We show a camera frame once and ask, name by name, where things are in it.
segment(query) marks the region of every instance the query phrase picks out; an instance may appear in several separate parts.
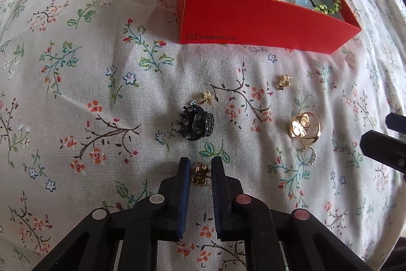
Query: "red box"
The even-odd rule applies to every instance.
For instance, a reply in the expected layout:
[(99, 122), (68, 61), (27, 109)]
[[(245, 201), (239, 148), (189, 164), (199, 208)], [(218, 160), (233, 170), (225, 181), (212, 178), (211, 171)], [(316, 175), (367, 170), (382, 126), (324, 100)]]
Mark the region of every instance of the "red box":
[(344, 21), (276, 0), (176, 0), (179, 42), (276, 46), (331, 54), (362, 29), (341, 0)]

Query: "green beaded bracelet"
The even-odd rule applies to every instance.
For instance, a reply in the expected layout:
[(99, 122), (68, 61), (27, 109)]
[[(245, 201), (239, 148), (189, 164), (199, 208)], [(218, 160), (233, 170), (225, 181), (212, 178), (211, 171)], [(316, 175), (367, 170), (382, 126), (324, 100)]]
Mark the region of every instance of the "green beaded bracelet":
[(313, 11), (322, 12), (324, 14), (335, 14), (341, 10), (341, 0), (334, 0), (334, 5), (332, 8), (328, 8), (327, 5), (321, 4), (314, 6)]

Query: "floral tablecloth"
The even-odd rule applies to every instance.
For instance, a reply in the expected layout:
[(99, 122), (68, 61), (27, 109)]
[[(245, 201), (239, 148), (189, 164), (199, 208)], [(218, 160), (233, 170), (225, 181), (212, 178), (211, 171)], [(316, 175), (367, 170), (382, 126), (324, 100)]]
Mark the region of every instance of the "floral tablecloth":
[[(396, 136), (384, 119), (405, 108), (406, 24), (394, 0), (347, 2), (363, 31), (327, 56), (179, 45), (175, 0), (0, 0), (0, 270), (31, 270), (93, 208), (156, 192), (180, 157), (216, 155), (245, 192), (308, 209), (378, 270), (406, 185), (359, 141)], [(281, 74), (294, 77), (283, 91)], [(179, 112), (213, 88), (214, 133), (184, 140)], [(312, 166), (287, 133), (302, 111), (322, 124)], [(215, 238), (210, 187), (194, 186), (184, 238), (159, 244), (158, 270), (244, 270), (244, 245)]]

